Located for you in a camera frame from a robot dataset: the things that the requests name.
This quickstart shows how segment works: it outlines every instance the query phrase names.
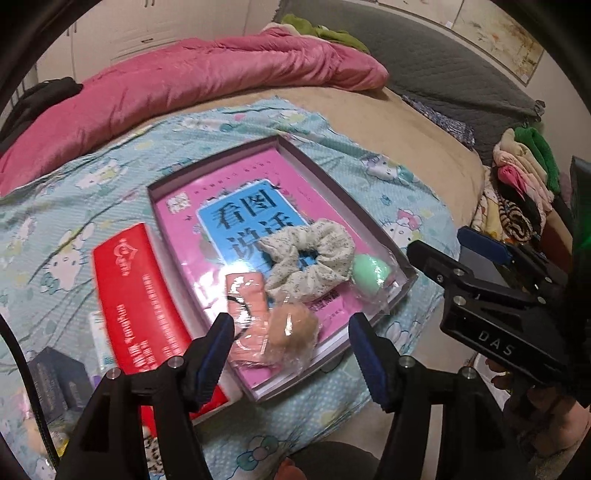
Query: beige mattress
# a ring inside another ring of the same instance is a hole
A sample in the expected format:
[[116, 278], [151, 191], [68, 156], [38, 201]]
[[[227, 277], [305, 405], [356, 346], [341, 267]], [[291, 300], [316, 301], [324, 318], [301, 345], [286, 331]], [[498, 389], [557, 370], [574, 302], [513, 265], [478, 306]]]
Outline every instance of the beige mattress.
[[352, 93], [324, 87], [276, 88], [240, 93], [180, 112], [245, 105], [274, 95], [308, 111], [320, 112], [334, 131], [404, 165], [444, 201], [458, 228], [470, 225], [482, 194], [483, 170], [478, 155], [388, 89]]

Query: red box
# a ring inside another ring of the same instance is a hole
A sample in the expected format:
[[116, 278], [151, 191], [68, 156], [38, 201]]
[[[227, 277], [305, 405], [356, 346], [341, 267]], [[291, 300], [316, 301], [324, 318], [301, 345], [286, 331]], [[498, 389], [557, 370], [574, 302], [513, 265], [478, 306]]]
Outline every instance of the red box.
[[[164, 246], [145, 223], [96, 247], [93, 263], [113, 353], [126, 374], [157, 368], [205, 334]], [[202, 420], [241, 396], [232, 375], [224, 371], [211, 401], [192, 418]], [[155, 434], [150, 407], [142, 407], [142, 419]]]

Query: blue label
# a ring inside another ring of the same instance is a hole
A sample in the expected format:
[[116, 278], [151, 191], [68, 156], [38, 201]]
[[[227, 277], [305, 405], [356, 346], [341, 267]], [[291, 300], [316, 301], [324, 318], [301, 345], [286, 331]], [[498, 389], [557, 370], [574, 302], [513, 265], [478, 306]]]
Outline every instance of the blue label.
[[[286, 226], [306, 225], [270, 181], [261, 180], [214, 200], [197, 211], [201, 224], [226, 264], [244, 263], [267, 274], [273, 263], [257, 240]], [[300, 253], [300, 268], [314, 263], [312, 252]]]

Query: pink cloth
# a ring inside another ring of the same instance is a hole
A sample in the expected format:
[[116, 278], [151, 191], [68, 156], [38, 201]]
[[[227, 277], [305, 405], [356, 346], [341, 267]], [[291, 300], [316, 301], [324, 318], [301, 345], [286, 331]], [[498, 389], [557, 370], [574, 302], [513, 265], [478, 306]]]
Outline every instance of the pink cloth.
[[525, 179], [515, 166], [503, 165], [497, 171], [497, 175], [501, 182], [513, 187], [517, 191], [519, 196], [522, 199], [525, 199], [525, 195], [527, 192], [527, 183], [525, 182]]
[[296, 37], [281, 28], [258, 35], [183, 40], [134, 57], [84, 82], [45, 111], [0, 158], [0, 195], [49, 173], [156, 115], [255, 87], [382, 88], [386, 68], [354, 48]]
[[521, 173], [521, 176], [525, 179], [531, 190], [535, 192], [534, 200], [536, 203], [539, 202], [542, 212], [552, 211], [554, 195], [548, 190], [548, 188], [546, 188], [546, 185], [540, 183], [535, 175], [527, 171], [527, 169], [521, 164], [519, 158], [509, 152], [501, 150], [500, 143], [495, 145], [495, 148], [492, 151], [492, 156], [495, 160], [495, 165], [499, 167], [502, 167], [503, 165], [513, 165]]
[[504, 165], [513, 166], [525, 180], [527, 183], [526, 193], [535, 202], [536, 207], [538, 207], [538, 213], [540, 214], [540, 231], [543, 231], [546, 225], [546, 212], [550, 212], [553, 208], [551, 204], [554, 199], [552, 192], [549, 191], [545, 185], [540, 184], [535, 175], [525, 171], [519, 162], [519, 159], [509, 152], [501, 150], [500, 143], [495, 145], [495, 148], [492, 151], [492, 156], [495, 160], [495, 165], [498, 167]]

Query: green cloth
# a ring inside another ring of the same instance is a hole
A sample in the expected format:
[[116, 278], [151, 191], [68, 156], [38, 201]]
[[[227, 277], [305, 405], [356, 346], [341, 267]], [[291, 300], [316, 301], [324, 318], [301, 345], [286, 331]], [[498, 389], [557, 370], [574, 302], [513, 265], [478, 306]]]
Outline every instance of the green cloth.
[[560, 193], [560, 182], [558, 180], [560, 172], [552, 155], [552, 149], [541, 133], [534, 127], [517, 127], [515, 129], [515, 141], [523, 143], [529, 148], [538, 163], [542, 165], [542, 168], [548, 174], [548, 180], [546, 181], [548, 189], [553, 193]]
[[314, 27], [305, 18], [296, 17], [294, 14], [287, 14], [281, 20], [282, 24], [290, 24], [302, 35], [312, 35], [313, 37], [322, 38], [332, 43], [339, 43], [346, 47], [352, 47], [355, 50], [362, 51], [363, 53], [369, 54], [369, 49], [361, 43], [353, 35], [350, 35], [346, 31], [329, 30], [326, 27]]

